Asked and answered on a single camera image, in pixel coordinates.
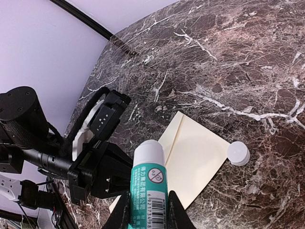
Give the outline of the small glue bottle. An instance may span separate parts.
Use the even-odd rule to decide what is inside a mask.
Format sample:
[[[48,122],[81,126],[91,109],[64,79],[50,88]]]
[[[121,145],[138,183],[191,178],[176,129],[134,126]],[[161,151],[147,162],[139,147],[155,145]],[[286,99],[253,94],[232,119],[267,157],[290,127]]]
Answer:
[[[134,151],[130,183],[129,229],[167,228],[168,187],[164,151],[155,140]]]

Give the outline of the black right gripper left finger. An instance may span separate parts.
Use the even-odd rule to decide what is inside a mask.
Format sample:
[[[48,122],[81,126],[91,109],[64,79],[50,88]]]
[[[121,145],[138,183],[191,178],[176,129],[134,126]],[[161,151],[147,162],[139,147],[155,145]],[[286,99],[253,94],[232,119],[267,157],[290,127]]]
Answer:
[[[130,220],[130,192],[124,192],[102,229],[127,229]]]

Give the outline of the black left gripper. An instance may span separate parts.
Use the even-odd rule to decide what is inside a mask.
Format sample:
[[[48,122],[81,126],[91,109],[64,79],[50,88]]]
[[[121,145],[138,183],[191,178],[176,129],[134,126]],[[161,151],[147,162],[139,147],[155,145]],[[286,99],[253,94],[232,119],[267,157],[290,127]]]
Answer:
[[[105,199],[130,190],[132,159],[116,144],[86,143],[68,170],[71,202],[80,205],[88,195]]]

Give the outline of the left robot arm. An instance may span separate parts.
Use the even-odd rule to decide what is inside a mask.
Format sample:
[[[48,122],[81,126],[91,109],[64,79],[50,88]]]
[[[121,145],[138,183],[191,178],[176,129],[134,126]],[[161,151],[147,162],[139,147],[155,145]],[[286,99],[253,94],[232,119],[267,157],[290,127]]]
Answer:
[[[24,161],[39,172],[67,180],[73,204],[130,189],[132,159],[109,138],[130,97],[107,87],[88,101],[67,137],[47,120],[35,90],[14,88],[0,96],[0,169],[20,173]]]

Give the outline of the grey glue bottle cap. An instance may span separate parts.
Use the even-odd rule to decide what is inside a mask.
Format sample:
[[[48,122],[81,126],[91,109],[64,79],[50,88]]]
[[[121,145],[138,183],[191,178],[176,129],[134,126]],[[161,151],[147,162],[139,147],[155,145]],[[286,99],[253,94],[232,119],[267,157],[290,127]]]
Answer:
[[[235,141],[228,146],[227,158],[234,166],[244,166],[250,160],[250,151],[243,142]]]

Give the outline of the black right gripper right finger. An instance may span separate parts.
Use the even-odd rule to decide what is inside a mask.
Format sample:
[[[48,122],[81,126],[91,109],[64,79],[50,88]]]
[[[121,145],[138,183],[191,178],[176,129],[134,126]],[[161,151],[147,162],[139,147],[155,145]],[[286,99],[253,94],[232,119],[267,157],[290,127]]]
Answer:
[[[184,210],[175,191],[169,192],[169,229],[193,229],[193,223]]]

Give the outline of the cream envelope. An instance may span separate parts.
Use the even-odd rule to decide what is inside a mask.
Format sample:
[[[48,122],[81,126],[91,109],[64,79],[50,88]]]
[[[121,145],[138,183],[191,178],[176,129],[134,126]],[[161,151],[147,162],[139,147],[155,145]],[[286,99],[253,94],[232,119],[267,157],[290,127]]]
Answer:
[[[158,142],[164,149],[168,190],[188,208],[227,159],[229,142],[180,111]]]

